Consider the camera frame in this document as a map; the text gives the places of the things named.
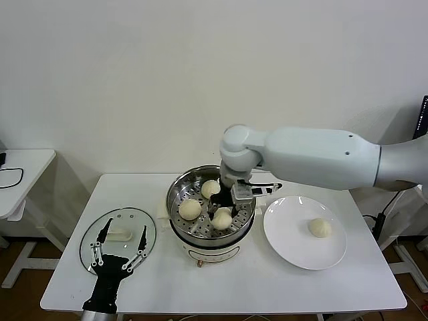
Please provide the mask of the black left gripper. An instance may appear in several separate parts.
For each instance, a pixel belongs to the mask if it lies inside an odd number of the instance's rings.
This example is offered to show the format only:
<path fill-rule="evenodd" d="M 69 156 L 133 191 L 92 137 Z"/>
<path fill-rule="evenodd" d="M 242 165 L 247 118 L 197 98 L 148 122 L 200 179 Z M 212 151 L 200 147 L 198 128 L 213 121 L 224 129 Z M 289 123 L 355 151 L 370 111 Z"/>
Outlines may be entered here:
<path fill-rule="evenodd" d="M 94 267 L 97 280 L 91 297 L 84 302 L 83 310 L 115 314 L 118 289 L 123 279 L 131 276 L 142 261 L 147 257 L 147 226 L 144 226 L 138 244 L 137 252 L 128 260 L 110 254 L 103 254 L 102 246 L 106 241 L 108 230 L 113 218 L 100 226 L 92 224 L 88 230 L 89 248 L 91 255 L 90 267 Z"/>

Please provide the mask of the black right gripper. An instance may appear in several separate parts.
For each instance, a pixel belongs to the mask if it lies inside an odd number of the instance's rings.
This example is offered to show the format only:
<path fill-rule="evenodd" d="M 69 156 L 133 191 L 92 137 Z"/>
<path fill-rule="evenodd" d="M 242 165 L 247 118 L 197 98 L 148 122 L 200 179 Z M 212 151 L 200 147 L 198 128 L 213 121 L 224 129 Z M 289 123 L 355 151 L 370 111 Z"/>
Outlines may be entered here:
<path fill-rule="evenodd" d="M 221 207 L 232 207 L 231 217 L 234 218 L 239 214 L 240 206 L 233 205 L 233 199 L 231 197 L 231 189 L 226 187 L 221 181 L 219 182 L 220 191 L 216 194 L 212 194 L 209 198 L 207 205 L 207 214 L 209 219 L 212 221 L 215 212 Z"/>

